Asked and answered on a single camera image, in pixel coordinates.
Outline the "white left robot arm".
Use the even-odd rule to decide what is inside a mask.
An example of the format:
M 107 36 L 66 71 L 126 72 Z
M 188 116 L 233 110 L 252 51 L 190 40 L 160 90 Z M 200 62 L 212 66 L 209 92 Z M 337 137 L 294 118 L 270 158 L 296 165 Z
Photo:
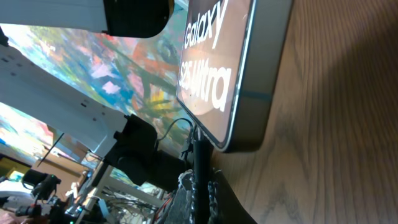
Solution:
M 149 38 L 164 29 L 174 7 L 171 0 L 2 1 L 1 21 Z M 73 136 L 137 185 L 148 182 L 172 191 L 186 171 L 184 161 L 158 150 L 151 124 L 89 99 L 11 47 L 5 35 L 1 36 L 1 102 Z

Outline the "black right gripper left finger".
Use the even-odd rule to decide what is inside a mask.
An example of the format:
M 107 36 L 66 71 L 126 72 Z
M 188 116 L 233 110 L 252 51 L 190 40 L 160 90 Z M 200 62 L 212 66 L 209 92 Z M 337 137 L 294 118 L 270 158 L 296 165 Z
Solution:
M 178 189 L 172 199 L 165 224 L 195 224 L 193 199 L 194 172 L 190 169 L 178 177 Z

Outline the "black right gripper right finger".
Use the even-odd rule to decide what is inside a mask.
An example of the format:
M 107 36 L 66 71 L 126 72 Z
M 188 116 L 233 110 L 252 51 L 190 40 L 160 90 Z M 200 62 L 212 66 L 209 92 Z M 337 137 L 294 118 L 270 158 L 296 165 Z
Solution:
M 213 169 L 208 183 L 208 224 L 256 224 L 239 202 L 220 169 Z

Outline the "rose gold Galaxy smartphone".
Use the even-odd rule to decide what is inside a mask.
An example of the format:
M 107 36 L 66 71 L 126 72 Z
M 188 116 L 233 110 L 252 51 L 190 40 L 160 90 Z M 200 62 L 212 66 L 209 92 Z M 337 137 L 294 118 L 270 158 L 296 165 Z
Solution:
M 293 4 L 190 1 L 177 100 L 218 151 L 263 143 Z

